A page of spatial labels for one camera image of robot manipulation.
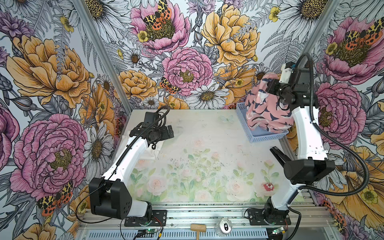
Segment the pink patterned garment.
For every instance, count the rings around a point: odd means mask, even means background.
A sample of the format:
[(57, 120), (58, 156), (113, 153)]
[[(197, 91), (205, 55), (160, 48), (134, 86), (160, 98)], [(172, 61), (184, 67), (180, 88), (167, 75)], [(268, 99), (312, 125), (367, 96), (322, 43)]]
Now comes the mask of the pink patterned garment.
[(294, 118), (287, 104), (278, 96), (267, 93), (268, 83), (279, 80), (280, 76), (269, 73), (263, 76), (258, 85), (253, 87), (246, 98), (246, 122), (251, 130), (261, 128), (270, 133), (279, 134), (294, 125)]

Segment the blue plastic laundry basket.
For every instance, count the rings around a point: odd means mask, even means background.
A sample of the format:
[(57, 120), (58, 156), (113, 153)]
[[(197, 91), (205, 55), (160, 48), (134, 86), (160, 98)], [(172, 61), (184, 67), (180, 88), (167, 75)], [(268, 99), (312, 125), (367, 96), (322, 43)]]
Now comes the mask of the blue plastic laundry basket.
[(275, 134), (260, 127), (256, 127), (254, 130), (251, 130), (247, 125), (246, 112), (247, 108), (245, 107), (245, 104), (237, 103), (236, 113), (250, 143), (279, 140), (289, 133), (288, 130), (285, 130), (282, 133)]

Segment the white printed t-shirt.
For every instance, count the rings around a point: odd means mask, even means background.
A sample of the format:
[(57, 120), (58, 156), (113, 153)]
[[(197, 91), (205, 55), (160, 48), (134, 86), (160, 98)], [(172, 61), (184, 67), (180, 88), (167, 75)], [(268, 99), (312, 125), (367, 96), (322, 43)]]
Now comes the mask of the white printed t-shirt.
[[(130, 137), (129, 135), (123, 135), (120, 138), (120, 142), (118, 144), (119, 155), (125, 150), (126, 146), (133, 141), (134, 138), (135, 136)], [(163, 141), (158, 142), (155, 149), (152, 149), (152, 145), (149, 145), (149, 147), (140, 155), (139, 160), (155, 161), (159, 156), (162, 146)]]

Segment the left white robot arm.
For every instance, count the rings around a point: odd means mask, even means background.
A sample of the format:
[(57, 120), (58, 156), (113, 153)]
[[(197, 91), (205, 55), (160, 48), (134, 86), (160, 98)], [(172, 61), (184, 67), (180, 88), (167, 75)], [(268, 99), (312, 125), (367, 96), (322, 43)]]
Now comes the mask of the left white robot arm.
[(102, 177), (93, 178), (89, 183), (93, 215), (110, 219), (151, 221), (151, 203), (134, 200), (128, 185), (135, 165), (143, 154), (148, 149), (155, 150), (157, 143), (174, 137), (172, 126), (166, 124), (169, 111), (168, 107), (162, 107), (156, 112), (146, 112), (144, 120), (128, 135), (121, 137), (112, 166)]

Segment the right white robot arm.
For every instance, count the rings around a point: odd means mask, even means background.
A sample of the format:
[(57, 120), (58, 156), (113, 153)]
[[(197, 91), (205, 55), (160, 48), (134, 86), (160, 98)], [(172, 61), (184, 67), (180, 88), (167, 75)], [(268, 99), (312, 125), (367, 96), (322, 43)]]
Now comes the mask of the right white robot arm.
[(284, 168), (289, 184), (281, 193), (267, 200), (263, 210), (264, 221), (269, 225), (284, 223), (289, 214), (289, 205), (303, 187), (321, 180), (335, 169), (328, 161), (320, 132), (314, 124), (318, 122), (319, 103), (314, 92), (313, 68), (300, 67), (289, 62), (282, 66), (279, 80), (268, 83), (267, 92), (278, 96), (288, 104), (298, 136), (298, 155), (291, 160), (278, 148), (270, 149)]

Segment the black clip on table edge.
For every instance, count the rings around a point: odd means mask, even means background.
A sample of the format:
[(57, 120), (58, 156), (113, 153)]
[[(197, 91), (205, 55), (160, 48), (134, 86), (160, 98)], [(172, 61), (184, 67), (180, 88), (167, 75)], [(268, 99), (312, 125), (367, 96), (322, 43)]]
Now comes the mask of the black clip on table edge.
[(270, 152), (273, 154), (273, 156), (276, 158), (276, 160), (280, 163), (282, 167), (284, 167), (286, 162), (291, 161), (291, 159), (285, 155), (279, 148), (272, 147), (270, 148)]

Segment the left green circuit board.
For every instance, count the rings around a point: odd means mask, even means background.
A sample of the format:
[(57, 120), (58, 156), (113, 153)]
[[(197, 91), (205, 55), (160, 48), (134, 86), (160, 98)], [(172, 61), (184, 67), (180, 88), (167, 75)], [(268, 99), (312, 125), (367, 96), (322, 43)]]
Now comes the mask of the left green circuit board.
[(163, 233), (162, 229), (145, 229), (138, 230), (136, 234), (136, 238), (152, 238), (152, 237), (161, 237)]

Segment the green circuit board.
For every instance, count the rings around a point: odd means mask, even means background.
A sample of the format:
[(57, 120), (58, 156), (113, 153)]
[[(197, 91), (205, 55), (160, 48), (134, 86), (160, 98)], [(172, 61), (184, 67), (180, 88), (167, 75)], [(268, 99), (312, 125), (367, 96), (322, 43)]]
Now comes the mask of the green circuit board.
[(152, 237), (161, 237), (163, 233), (162, 229), (145, 229), (138, 230), (136, 234), (136, 238), (152, 238)]
[(273, 235), (279, 235), (279, 234), (284, 234), (286, 232), (285, 228), (284, 227), (279, 227), (279, 228), (276, 228), (274, 229), (271, 234)]

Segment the wooden mallet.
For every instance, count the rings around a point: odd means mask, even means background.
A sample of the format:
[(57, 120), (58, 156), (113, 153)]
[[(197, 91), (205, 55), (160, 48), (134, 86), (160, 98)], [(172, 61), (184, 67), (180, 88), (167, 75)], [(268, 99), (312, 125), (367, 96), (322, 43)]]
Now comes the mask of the wooden mallet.
[(200, 233), (205, 233), (207, 231), (207, 226), (203, 224), (191, 224), (191, 231), (196, 232), (196, 240), (200, 239)]

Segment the right green circuit board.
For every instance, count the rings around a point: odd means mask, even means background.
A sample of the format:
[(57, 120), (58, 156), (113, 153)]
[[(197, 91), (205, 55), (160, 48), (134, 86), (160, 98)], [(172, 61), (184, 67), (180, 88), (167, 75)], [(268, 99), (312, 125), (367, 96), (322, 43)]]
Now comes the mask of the right green circuit board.
[(284, 234), (286, 232), (285, 228), (284, 227), (279, 227), (279, 228), (276, 228), (274, 229), (271, 234), (273, 235), (279, 235), (279, 234)]

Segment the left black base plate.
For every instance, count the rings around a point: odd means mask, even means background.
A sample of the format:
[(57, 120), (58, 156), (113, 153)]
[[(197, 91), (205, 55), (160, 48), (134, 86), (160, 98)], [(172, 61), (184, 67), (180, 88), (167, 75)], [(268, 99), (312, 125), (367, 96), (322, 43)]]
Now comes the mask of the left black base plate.
[(125, 219), (125, 227), (165, 227), (167, 224), (167, 210), (152, 210), (152, 215), (146, 217), (129, 217)]

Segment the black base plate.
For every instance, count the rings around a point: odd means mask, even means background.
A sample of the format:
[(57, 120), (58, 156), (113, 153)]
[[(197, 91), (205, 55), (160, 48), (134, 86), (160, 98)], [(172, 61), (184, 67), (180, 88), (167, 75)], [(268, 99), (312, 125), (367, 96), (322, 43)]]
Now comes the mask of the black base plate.
[(251, 226), (275, 226), (275, 225), (291, 225), (289, 211), (271, 210), (267, 212), (265, 209), (248, 208), (244, 217), (249, 220)]
[(125, 227), (165, 227), (167, 224), (167, 210), (152, 210), (152, 215), (146, 217), (129, 217), (125, 219)]

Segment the aluminium front rail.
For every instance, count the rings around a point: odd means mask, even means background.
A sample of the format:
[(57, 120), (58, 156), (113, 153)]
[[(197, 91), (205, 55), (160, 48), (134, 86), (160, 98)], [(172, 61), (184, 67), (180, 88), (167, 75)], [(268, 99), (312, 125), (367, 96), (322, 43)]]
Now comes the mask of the aluminium front rail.
[[(235, 228), (250, 227), (249, 220), (244, 218), (244, 213), (248, 208), (262, 209), (264, 203), (157, 203), (153, 205), (153, 210), (166, 210), (167, 220), (165, 229), (189, 229), (191, 224), (203, 224), (208, 229), (214, 228), (220, 219), (229, 219)], [(337, 232), (338, 229), (331, 214), (325, 207), (316, 207), (312, 202), (294, 202), (291, 207), (302, 213), (300, 230), (311, 229), (331, 229)], [(124, 221), (111, 219), (103, 223), (105, 217), (93, 215), (90, 210), (84, 215), (84, 223), (80, 223), (79, 231), (85, 230), (139, 230), (144, 227), (125, 227)]]

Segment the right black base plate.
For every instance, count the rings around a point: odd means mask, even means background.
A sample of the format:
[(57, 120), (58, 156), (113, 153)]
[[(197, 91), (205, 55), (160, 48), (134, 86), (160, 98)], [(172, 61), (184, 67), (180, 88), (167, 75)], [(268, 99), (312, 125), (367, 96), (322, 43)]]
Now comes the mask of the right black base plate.
[(289, 211), (271, 210), (267, 212), (265, 209), (248, 208), (244, 217), (249, 220), (251, 226), (275, 226), (275, 225), (291, 225)]

